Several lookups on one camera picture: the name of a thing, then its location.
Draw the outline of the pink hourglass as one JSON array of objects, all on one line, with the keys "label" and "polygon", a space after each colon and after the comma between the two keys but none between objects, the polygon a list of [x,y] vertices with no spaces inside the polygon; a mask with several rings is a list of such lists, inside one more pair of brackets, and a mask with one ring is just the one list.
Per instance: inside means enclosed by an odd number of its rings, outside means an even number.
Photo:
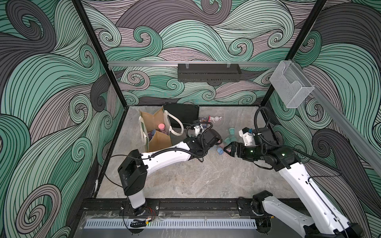
[{"label": "pink hourglass", "polygon": [[161,133],[166,133],[166,128],[164,124],[159,124],[158,129]]}]

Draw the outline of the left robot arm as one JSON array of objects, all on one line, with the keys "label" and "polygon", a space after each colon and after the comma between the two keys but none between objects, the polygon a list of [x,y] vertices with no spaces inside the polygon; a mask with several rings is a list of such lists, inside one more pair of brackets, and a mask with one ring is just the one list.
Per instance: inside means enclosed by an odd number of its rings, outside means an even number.
[{"label": "left robot arm", "polygon": [[137,149],[125,156],[117,171],[131,214],[140,216],[148,208],[144,186],[153,172],[169,165],[198,159],[203,162],[209,149],[220,145],[221,135],[213,129],[213,123],[198,122],[185,129],[186,138],[178,144],[154,152],[140,153]]}]

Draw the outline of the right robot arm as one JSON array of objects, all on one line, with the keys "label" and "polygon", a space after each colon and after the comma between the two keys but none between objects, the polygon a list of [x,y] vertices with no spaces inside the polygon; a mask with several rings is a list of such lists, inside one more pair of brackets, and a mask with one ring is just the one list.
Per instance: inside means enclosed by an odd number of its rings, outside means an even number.
[{"label": "right robot arm", "polygon": [[303,238],[362,238],[365,235],[362,227],[351,223],[330,202],[314,182],[314,176],[299,158],[299,154],[310,159],[313,156],[286,145],[271,142],[271,131],[258,127],[260,111],[269,109],[259,107],[254,115],[254,129],[244,128],[241,133],[243,143],[232,141],[224,151],[231,157],[256,163],[264,161],[268,164],[266,170],[278,172],[293,188],[307,209],[306,216],[296,209],[284,204],[272,193],[264,190],[253,196],[253,213],[260,217],[258,227],[268,230],[268,216],[272,215],[292,228]]}]

